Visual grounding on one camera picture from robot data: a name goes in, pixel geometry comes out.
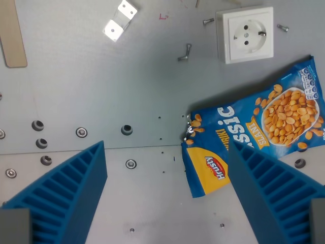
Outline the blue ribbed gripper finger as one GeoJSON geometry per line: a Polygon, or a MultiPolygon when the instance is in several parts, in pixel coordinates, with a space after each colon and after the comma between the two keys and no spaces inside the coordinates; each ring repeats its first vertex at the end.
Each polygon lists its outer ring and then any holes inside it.
{"type": "Polygon", "coordinates": [[[309,209],[324,186],[286,163],[231,141],[229,178],[258,243],[311,243],[309,209]]]}
{"type": "Polygon", "coordinates": [[[45,173],[2,209],[30,211],[33,243],[85,243],[106,180],[100,141],[45,173]]]}

